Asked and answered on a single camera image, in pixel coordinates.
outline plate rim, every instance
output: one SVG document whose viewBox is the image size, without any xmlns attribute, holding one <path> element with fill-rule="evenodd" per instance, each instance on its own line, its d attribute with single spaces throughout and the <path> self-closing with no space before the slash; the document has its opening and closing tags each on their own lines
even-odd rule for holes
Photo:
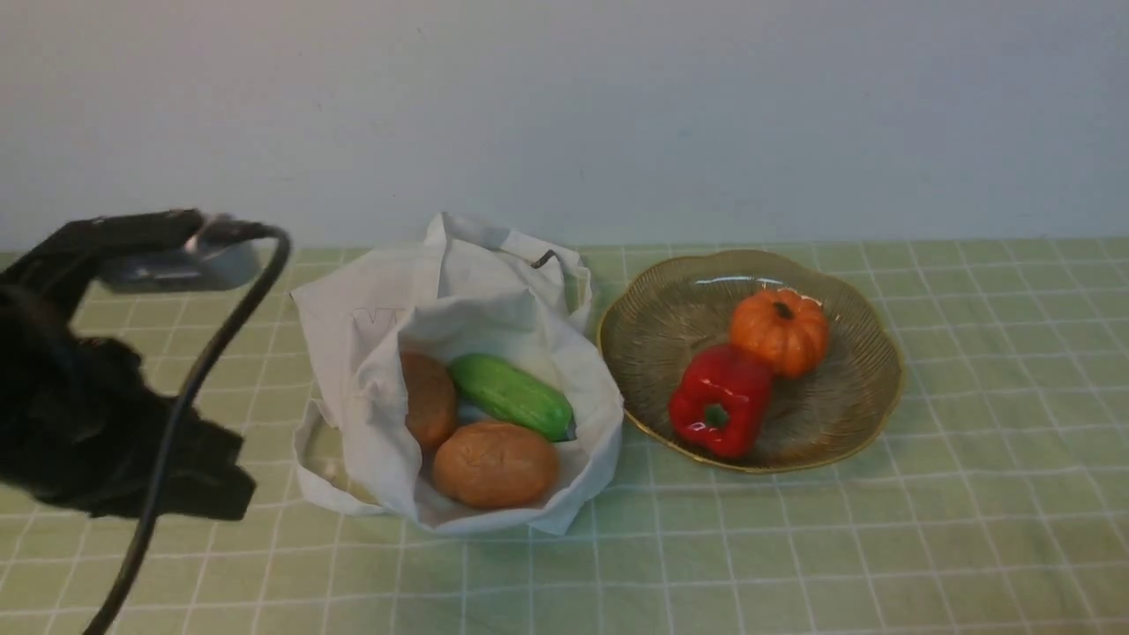
<svg viewBox="0 0 1129 635">
<path fill-rule="evenodd" d="M 843 285 L 847 288 L 849 288 L 851 292 L 854 292 L 855 294 L 857 294 L 859 298 L 863 299 L 863 303 L 866 306 L 867 311 L 870 312 L 870 314 L 874 316 L 874 320 L 878 323 L 879 327 L 882 327 L 881 328 L 881 330 L 882 330 L 882 337 L 887 342 L 890 342 L 890 345 L 893 347 L 894 353 L 895 353 L 894 357 L 896 358 L 898 371 L 899 371 L 899 373 L 898 373 L 898 390 L 894 393 L 894 398 L 890 400 L 890 405 L 886 407 L 885 411 L 882 414 L 882 418 L 878 420 L 878 425 L 874 427 L 874 432 L 870 434 L 870 436 L 868 436 L 861 443 L 859 443 L 858 445 L 856 445 L 855 447 L 852 447 L 850 451 L 844 452 L 844 453 L 839 454 L 839 455 L 835 455 L 835 456 L 830 456 L 828 459 L 821 459 L 819 461 L 813 461 L 813 462 L 803 463 L 803 464 L 789 464 L 789 466 L 782 466 L 782 467 L 776 467 L 776 468 L 756 468 L 756 467 L 747 467 L 747 466 L 733 466 L 733 464 L 729 464 L 729 463 L 725 463 L 725 462 L 718 461 L 717 459 L 712 459 L 710 456 L 704 456 L 702 454 L 698 454 L 695 452 L 691 452 L 690 450 L 681 447 L 681 446 L 672 443 L 666 437 L 659 435 L 655 430 L 650 429 L 650 427 L 647 426 L 647 425 L 645 425 L 641 420 L 639 420 L 639 418 L 636 417 L 634 414 L 631 412 L 631 410 L 629 410 L 625 405 L 623 407 L 623 414 L 624 414 L 624 416 L 627 416 L 627 418 L 630 419 L 631 423 L 634 424 L 634 426 L 637 428 L 639 428 L 640 430 L 642 430 L 647 436 L 654 438 L 655 441 L 659 442 L 660 444 L 665 445 L 666 447 L 668 447 L 671 450 L 674 450 L 675 452 L 677 452 L 679 454 L 682 454 L 683 456 L 692 459 L 693 461 L 697 461 L 699 463 L 703 463 L 703 464 L 708 464 L 708 466 L 714 466 L 716 468 L 721 468 L 721 469 L 725 469 L 725 470 L 749 473 L 749 475 L 774 475 L 774 473 L 796 472 L 796 471 L 800 471 L 800 470 L 812 470 L 812 469 L 815 469 L 815 468 L 823 468 L 823 467 L 830 466 L 832 463 L 838 463 L 840 461 L 846 461 L 847 459 L 850 459 L 851 456 L 858 454 L 863 450 L 866 450 L 867 447 L 869 447 L 878 438 L 878 436 L 882 435 L 882 433 L 886 429 L 886 425 L 890 423 L 890 418 L 893 416 L 894 410 L 898 409 L 898 406 L 901 403 L 902 397 L 903 397 L 904 391 L 905 391 L 905 381 L 907 381 L 908 369 L 905 367 L 905 355 L 902 351 L 902 347 L 899 343 L 898 338 L 892 337 L 890 334 L 890 332 L 887 332 L 885 325 L 882 322 L 879 313 L 875 308 L 874 304 L 872 304 L 870 301 L 867 299 L 866 295 L 864 295 L 863 292 L 858 290 L 858 288 L 855 285 L 848 282 L 847 280 L 843 280 L 841 278 L 832 276 L 830 273 L 824 273 L 823 271 L 820 271 L 817 269 L 814 269 L 814 268 L 807 267 L 805 264 L 802 264 L 800 262 L 797 262 L 797 261 L 795 261 L 795 260 L 793 260 L 793 259 L 790 259 L 790 258 L 788 258 L 786 255 L 781 255 L 781 254 L 776 253 L 776 252 L 771 252 L 771 251 L 767 251 L 767 250 L 759 250 L 759 249 L 727 249 L 727 250 L 721 250 L 721 251 L 717 251 L 717 252 L 714 252 L 714 253 L 686 254 L 686 255 L 671 256 L 671 258 L 660 260 L 659 262 L 656 262 L 655 264 L 651 264 L 651 266 L 647 267 L 646 269 L 644 269 L 642 271 L 640 271 L 638 275 L 636 275 L 631 279 L 630 282 L 628 282 L 627 287 L 624 287 L 623 292 L 619 295 L 619 297 L 616 297 L 614 302 L 612 302 L 610 305 L 607 305 L 607 308 L 605 308 L 604 312 L 599 315 L 599 322 L 596 324 L 596 349 L 599 350 L 599 356 L 604 358 L 605 364 L 606 364 L 607 357 L 606 357 L 605 351 L 604 351 L 604 321 L 607 319 L 607 315 L 612 312 L 612 310 L 614 310 L 616 307 L 616 305 L 619 305 L 621 302 L 623 302 L 623 299 L 628 296 L 628 294 L 631 292 L 631 289 L 639 282 L 639 280 L 644 276 L 646 276 L 647 273 L 649 273 L 654 269 L 658 269 L 659 267 L 669 266 L 673 262 L 680 262 L 680 261 L 686 261 L 686 260 L 710 260 L 710 259 L 716 258 L 718 255 L 735 254 L 735 253 L 755 253 L 755 254 L 763 254 L 763 255 L 769 255 L 771 258 L 776 258 L 776 259 L 781 260 L 781 261 L 786 262 L 787 264 L 789 264 L 791 267 L 796 267 L 796 268 L 798 268 L 798 269 L 800 269 L 800 270 L 803 270 L 803 271 L 805 271 L 805 272 L 807 272 L 807 273 L 809 273 L 812 276 L 815 276 L 815 277 L 819 277 L 819 278 L 830 279 L 830 280 L 833 280 L 837 284 Z M 870 277 L 873 279 L 874 278 L 874 272 L 872 271 L 872 272 L 868 272 L 868 273 L 870 275 Z"/>
</svg>

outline gold plate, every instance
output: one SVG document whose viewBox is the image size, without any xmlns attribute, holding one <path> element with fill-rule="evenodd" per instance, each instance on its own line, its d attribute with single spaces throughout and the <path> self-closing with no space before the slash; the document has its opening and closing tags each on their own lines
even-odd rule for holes
<svg viewBox="0 0 1129 635">
<path fill-rule="evenodd" d="M 679 438 L 666 405 L 690 359 L 728 339 L 729 316 L 758 289 L 790 287 L 823 304 L 831 327 L 823 363 L 776 380 L 756 446 L 724 459 Z M 642 272 L 604 314 L 596 343 L 637 426 L 703 463 L 752 472 L 841 461 L 873 442 L 905 377 L 898 346 L 857 289 L 781 255 L 755 250 L 675 258 Z"/>
</svg>

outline grid pattern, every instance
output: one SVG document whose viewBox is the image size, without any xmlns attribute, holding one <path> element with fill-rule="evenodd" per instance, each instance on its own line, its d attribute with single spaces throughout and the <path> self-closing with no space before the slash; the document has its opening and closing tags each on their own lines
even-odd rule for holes
<svg viewBox="0 0 1129 635">
<path fill-rule="evenodd" d="M 1129 633 L 1129 238 L 581 253 L 599 314 L 655 262 L 744 246 L 851 282 L 900 342 L 905 394 L 860 454 L 754 478 L 628 426 L 615 480 L 566 537 L 322 511 L 289 460 L 316 388 L 286 290 L 364 251 L 303 251 L 199 400 L 246 436 L 253 507 L 164 519 L 115 632 Z M 129 341 L 174 391 L 235 301 L 96 288 L 76 324 Z M 310 460 L 338 456 L 321 430 Z M 81 632 L 131 532 L 0 489 L 0 633 Z"/>
</svg>

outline black cable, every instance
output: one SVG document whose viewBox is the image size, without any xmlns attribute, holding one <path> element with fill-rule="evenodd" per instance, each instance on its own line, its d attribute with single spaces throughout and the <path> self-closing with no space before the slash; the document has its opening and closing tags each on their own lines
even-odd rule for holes
<svg viewBox="0 0 1129 635">
<path fill-rule="evenodd" d="M 184 418 L 185 412 L 192 408 L 192 402 L 195 401 L 196 393 L 200 392 L 200 386 L 204 383 L 204 379 L 212 366 L 219 360 L 220 355 L 224 354 L 224 349 L 227 348 L 227 345 L 231 342 L 235 334 L 243 328 L 247 319 L 251 318 L 251 314 L 254 313 L 255 308 L 263 301 L 263 297 L 266 296 L 266 293 L 278 281 L 279 276 L 286 268 L 287 260 L 290 258 L 290 236 L 282 229 L 270 225 L 238 221 L 218 223 L 204 229 L 202 237 L 204 241 L 216 244 L 233 244 L 256 238 L 274 238 L 278 246 L 274 249 L 274 253 L 271 254 L 271 259 L 263 269 L 262 275 L 251 286 L 247 294 L 243 296 L 239 304 L 235 306 L 235 310 L 219 330 L 216 331 L 211 341 L 200 353 L 192 369 L 189 371 L 189 375 L 181 388 L 181 393 L 173 403 L 173 408 L 168 415 L 165 435 L 161 437 L 160 446 L 157 450 L 152 476 L 149 479 L 149 489 L 146 493 L 145 504 L 138 517 L 137 529 L 133 531 L 133 539 L 130 541 L 125 557 L 122 559 L 122 566 L 117 572 L 117 579 L 114 580 L 114 585 L 110 589 L 110 593 L 106 595 L 102 608 L 98 609 L 98 612 L 90 620 L 90 625 L 87 626 L 84 635 L 104 635 L 111 625 L 113 625 L 117 612 L 122 609 L 122 604 L 125 603 L 125 597 L 129 595 L 130 589 L 137 580 L 138 572 L 141 569 L 141 563 L 145 560 L 146 551 L 149 549 L 149 542 L 152 540 L 154 530 L 157 528 L 157 517 L 160 515 L 160 498 L 165 489 L 166 477 L 168 476 L 169 460 L 173 455 L 173 450 L 176 447 L 181 420 Z"/>
</svg>

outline cucumber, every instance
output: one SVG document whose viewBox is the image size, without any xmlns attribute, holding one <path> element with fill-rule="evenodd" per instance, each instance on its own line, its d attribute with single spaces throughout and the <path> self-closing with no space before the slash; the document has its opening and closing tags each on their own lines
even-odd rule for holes
<svg viewBox="0 0 1129 635">
<path fill-rule="evenodd" d="M 458 392 L 487 415 L 563 441 L 572 407 L 557 389 L 497 355 L 472 353 L 448 367 Z"/>
</svg>

